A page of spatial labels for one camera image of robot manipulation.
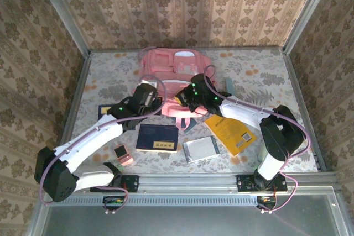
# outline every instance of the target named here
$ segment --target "blue notebook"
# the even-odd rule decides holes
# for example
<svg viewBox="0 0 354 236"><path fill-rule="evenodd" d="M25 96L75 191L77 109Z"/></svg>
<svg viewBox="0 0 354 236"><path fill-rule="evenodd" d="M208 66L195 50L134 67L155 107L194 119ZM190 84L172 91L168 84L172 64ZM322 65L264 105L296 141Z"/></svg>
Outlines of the blue notebook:
<svg viewBox="0 0 354 236"><path fill-rule="evenodd" d="M176 152L178 128L174 125L141 124L137 150Z"/></svg>

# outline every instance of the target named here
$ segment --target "pink backpack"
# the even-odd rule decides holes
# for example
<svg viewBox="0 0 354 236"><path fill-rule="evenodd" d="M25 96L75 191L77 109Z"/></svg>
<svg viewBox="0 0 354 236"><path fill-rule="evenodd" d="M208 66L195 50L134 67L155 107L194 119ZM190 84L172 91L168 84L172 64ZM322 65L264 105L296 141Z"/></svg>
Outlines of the pink backpack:
<svg viewBox="0 0 354 236"><path fill-rule="evenodd" d="M195 112L190 112L188 107L180 106L174 99L175 95L190 84L193 76L203 73L206 66L211 64L208 57L198 51L190 49L170 49L170 48L145 48L139 53L150 49L140 62L140 76L150 74L161 79L167 90L166 104L162 109L165 116L176 118L176 127L185 130L192 117L201 117L207 114L205 108L199 107ZM208 70L208 77L215 84L213 70ZM163 89L157 86L159 96L163 96ZM182 118L185 119L185 127L182 128Z"/></svg>

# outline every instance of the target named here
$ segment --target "wall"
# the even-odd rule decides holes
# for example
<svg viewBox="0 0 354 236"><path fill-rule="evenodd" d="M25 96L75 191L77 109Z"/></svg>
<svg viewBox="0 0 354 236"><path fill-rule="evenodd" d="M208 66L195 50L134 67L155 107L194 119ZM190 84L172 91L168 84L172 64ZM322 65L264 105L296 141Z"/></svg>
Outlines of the wall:
<svg viewBox="0 0 354 236"><path fill-rule="evenodd" d="M49 0L0 0L0 235L22 235L39 149L61 135L82 56Z"/></svg>
<svg viewBox="0 0 354 236"><path fill-rule="evenodd" d="M64 0L90 49L281 46L305 0Z"/></svg>
<svg viewBox="0 0 354 236"><path fill-rule="evenodd" d="M354 0L321 0L290 53L326 166L354 217Z"/></svg>

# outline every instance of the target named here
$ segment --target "table surface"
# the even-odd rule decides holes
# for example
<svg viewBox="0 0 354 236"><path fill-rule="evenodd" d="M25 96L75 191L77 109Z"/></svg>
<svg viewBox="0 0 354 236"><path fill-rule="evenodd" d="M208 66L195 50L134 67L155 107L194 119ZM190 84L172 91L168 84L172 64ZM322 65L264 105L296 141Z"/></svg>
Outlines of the table surface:
<svg viewBox="0 0 354 236"><path fill-rule="evenodd" d="M288 106L295 118L302 124L299 107L289 79L283 55L277 49L265 50L200 50L216 66L218 90L225 90L225 78L232 79L236 97L263 107ZM85 131L97 122L98 106L118 103L130 96L139 80L138 52L128 53L92 53L89 75L81 98L72 137ZM259 165L257 154L263 139L261 133L249 127L257 140L243 152L233 157L217 140L220 156L217 158L187 163L182 144L211 135L204 125L206 118L197 118L198 124L189 132L179 131L177 153L137 151L136 143L139 126L136 130L125 132L98 149L84 162L86 165L100 165L110 161L124 173L167 174L173 172L253 172ZM173 125L170 117L153 116L143 124ZM113 149L117 144L126 144L134 163L121 167ZM291 160L284 171L314 172L316 162L311 151Z"/></svg>

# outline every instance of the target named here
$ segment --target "wire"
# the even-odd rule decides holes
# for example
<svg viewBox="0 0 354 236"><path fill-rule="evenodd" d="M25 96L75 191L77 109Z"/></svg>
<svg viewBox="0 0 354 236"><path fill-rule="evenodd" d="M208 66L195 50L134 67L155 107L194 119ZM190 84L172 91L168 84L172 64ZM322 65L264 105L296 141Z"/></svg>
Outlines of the wire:
<svg viewBox="0 0 354 236"><path fill-rule="evenodd" d="M205 117L208 117L209 116L209 112L208 113L206 113L206 114L202 114L202 113L199 113L199 112L196 112L196 111L194 111L196 114L199 114L199 115L201 115L201 116L205 116Z"/></svg>
<svg viewBox="0 0 354 236"><path fill-rule="evenodd" d="M125 193L123 203L119 206L119 208L117 210L115 210L115 212L121 210L127 204L128 200L129 200L129 192L126 189L124 189L124 188L121 188L121 187L107 187L107 186L96 186L96 188L104 189L104 190L115 190L115 191L116 190L120 190L120 191ZM103 205L103 208L106 211L109 211L109 209L107 208L108 201L113 201L113 198L110 198L109 200L107 200L105 202L105 204Z"/></svg>
<svg viewBox="0 0 354 236"><path fill-rule="evenodd" d="M274 193L273 193L273 196L272 196L272 197L275 197L275 198L276 198L276 197L277 197L277 196L276 196L276 194L277 194L277 188L276 188L275 184L273 185L273 187L274 187Z"/></svg>
<svg viewBox="0 0 354 236"><path fill-rule="evenodd" d="M140 78L139 81L141 81L142 79L144 79L145 77L151 77L153 79L155 79L156 81L158 81L161 85L162 85L162 88L164 89L164 94L165 94L165 97L164 97L164 100L161 104L161 106L154 112L152 113L149 113L149 114L145 114L143 116L136 116L136 117L128 117L128 118L122 118L122 119L117 119L117 120L112 120L112 121L109 121L109 122L106 122L106 123L103 123L101 125L99 125L98 127L96 127L95 129L87 132L86 134L84 134L83 136L81 136L80 138L78 138L78 140L74 141L71 145L69 145L65 150L63 150L61 153L59 153L58 156L56 156L49 164L48 166L45 168L43 174L42 174L42 177L40 179L40 182L39 182L39 200L41 201L41 203L43 203L44 205L48 206L49 204L51 204L53 201L45 201L44 200L44 196L43 196L43 184L44 184L44 180L46 178L46 176L48 175L48 172L49 170L51 169L51 167L54 165L54 163L59 160L63 155L67 154L70 152L70 150L72 150L75 146L77 146L78 144L80 144L82 141L84 141L86 138L88 138L89 136L91 136L93 133L101 130L102 128L108 126L108 125L111 125L111 124L115 124L115 123L120 123L120 122L125 122L125 121L130 121L130 120L139 120L139 119L144 119L144 118L148 118L150 116L153 116L154 114L158 113L161 111L162 107L165 105L165 102L166 102L166 99L167 99L167 90L166 90L166 87L165 87L165 84L157 77L153 76L153 75L149 75L149 74L146 74L144 76L142 76ZM106 187L106 186L103 186L105 188L101 188L101 189L105 189L105 190L111 190L109 189L110 187Z"/></svg>
<svg viewBox="0 0 354 236"><path fill-rule="evenodd" d="M273 112L273 111L264 109L264 108L262 108L262 107L253 105L253 104L251 104L251 103L247 103L247 102L243 102L243 101L238 101L238 100L235 101L234 99L226 98L226 97L224 97L223 95L221 95L220 93L218 93L217 91L215 91L215 90L210 86L209 82L208 82L207 79L206 79L206 77L207 77L207 76L206 76L206 72L207 72L208 68L210 68L210 67L213 67L213 68L214 68L214 72L215 72L215 66L214 66L214 65L209 65L209 66L207 66L207 67L204 69L204 73L203 73L203 74L204 74L204 81L205 81L205 83L206 83L206 86L207 86L215 95L217 95L217 96L219 96L220 98L225 99L225 100L227 100L227 101L233 102L233 103L235 103L235 104L239 104L239 105L242 105L242 106L245 106L245 107L248 107L248 108L257 110L257 111L259 111L259 112L268 113L268 114L274 115L274 116L276 116L276 117L278 117L278 118L284 119L284 120L286 120L286 121L292 123L293 125L297 126L297 127L304 133L305 139L308 140L308 143L307 143L306 147L305 147L303 150L301 150L301 151L299 151L299 152L297 152L297 153L295 153L295 154L293 154L293 155L290 155L290 156L288 157L288 159L285 161L284 165L280 168L279 173L280 173L281 175L283 175L284 177L293 180L293 181L295 182L295 187L294 187L293 191L291 192L290 196L288 197L288 199L287 199L283 204L281 204L279 207L276 207L276 208L274 208L274 209L272 209L272 210L269 210L269 209L268 209L268 210L265 210L265 211L267 211L267 212L269 212L269 211L271 211L271 212L277 211L277 210L283 208L283 207L291 200L291 198L294 196L294 194L295 194L295 192L296 192L296 190L298 189L298 186L299 186L299 184L298 184L298 182L297 182L297 180L296 180L295 178L293 178L293 177L291 177L291 176L289 176L289 175L284 174L283 172L281 172L281 170L284 169L284 167L287 165L287 163L288 163L288 161L289 161L290 159L292 159L292 158L294 158L294 157L296 157L296 156L299 156L299 155L301 155L301 154L304 154L305 152L307 152L307 151L309 150L309 148L311 147L311 138L310 138L310 135L309 135L309 133L306 131L306 129L305 129L302 125L300 125L298 122L292 120L292 119L289 118L289 117L286 117L286 116L284 116L284 115L282 115L282 114L279 114L279 113L276 113L276 112Z"/></svg>
<svg viewBox="0 0 354 236"><path fill-rule="evenodd" d="M211 75L210 79L211 79L212 77L214 77L215 72L216 72L216 69L215 69L215 67L214 67L214 72L212 73L212 75Z"/></svg>
<svg viewBox="0 0 354 236"><path fill-rule="evenodd" d="M274 199L275 199L274 206L276 206L277 205L277 195L274 195Z"/></svg>

